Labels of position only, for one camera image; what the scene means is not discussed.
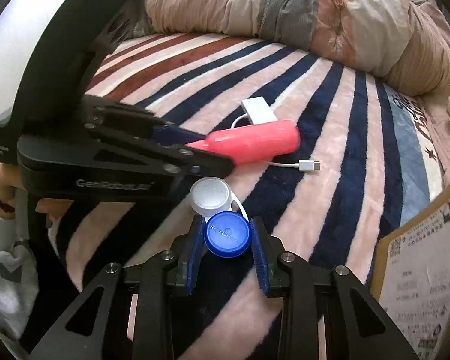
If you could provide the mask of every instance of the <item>star print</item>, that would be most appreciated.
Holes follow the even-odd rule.
[[[428,154],[428,157],[433,158],[435,161],[437,161],[437,156],[435,155],[433,150],[426,148],[425,152]]]

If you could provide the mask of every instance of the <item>black device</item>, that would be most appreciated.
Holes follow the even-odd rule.
[[[324,316],[329,360],[415,360],[413,349],[370,292],[345,266],[331,271],[286,252],[253,218],[252,252],[260,288],[283,297],[278,360],[318,359]],[[103,360],[126,340],[131,295],[138,293],[132,360],[173,360],[169,302],[193,293],[202,258],[205,220],[141,265],[108,264],[30,354],[30,360]]]
[[[0,115],[0,162],[18,164],[42,197],[134,202],[181,199],[230,158],[185,147],[204,138],[151,112],[85,95],[127,37],[144,0],[65,0],[39,39],[13,107]]]

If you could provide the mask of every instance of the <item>cardboard box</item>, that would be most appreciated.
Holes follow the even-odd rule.
[[[421,359],[450,342],[450,185],[378,243],[371,292]]]

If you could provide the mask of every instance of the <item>qr code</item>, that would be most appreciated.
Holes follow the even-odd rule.
[[[390,257],[398,256],[400,254],[400,245],[402,245],[401,238],[392,241],[390,245]]]

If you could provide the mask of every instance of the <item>charging cable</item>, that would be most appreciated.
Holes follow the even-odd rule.
[[[243,114],[236,118],[232,126],[230,128],[235,128],[236,124],[240,121],[248,117],[248,114]],[[269,165],[274,167],[282,167],[282,168],[297,168],[300,172],[312,172],[314,170],[320,170],[320,162],[314,160],[299,160],[298,163],[280,163],[280,162],[269,162],[263,161]]]

